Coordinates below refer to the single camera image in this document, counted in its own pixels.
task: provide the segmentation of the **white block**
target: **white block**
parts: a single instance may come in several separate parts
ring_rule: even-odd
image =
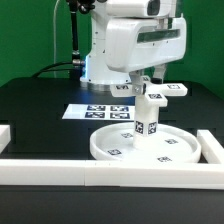
[[[84,185],[85,161],[0,160],[0,185]]]
[[[9,125],[0,125],[0,153],[8,145],[10,140],[11,140],[10,126]]]
[[[208,163],[224,164],[224,149],[208,130],[198,130],[197,139]]]
[[[123,163],[121,186],[224,189],[223,177],[223,165]]]

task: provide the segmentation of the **green wall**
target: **green wall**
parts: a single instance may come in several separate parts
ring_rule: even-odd
[[[53,63],[52,17],[56,0],[0,1],[0,85],[28,77]],[[171,63],[167,78],[204,84],[224,98],[224,1],[185,0],[187,52]],[[58,61],[71,59],[70,15],[65,0],[58,10]],[[80,52],[90,49],[90,17],[79,15]]]

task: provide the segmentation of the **white circular tray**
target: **white circular tray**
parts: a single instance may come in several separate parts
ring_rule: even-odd
[[[158,125],[144,149],[133,147],[134,122],[119,123],[95,131],[90,137],[90,152],[97,160],[144,160],[150,163],[197,163],[201,146],[190,133],[168,125]]]

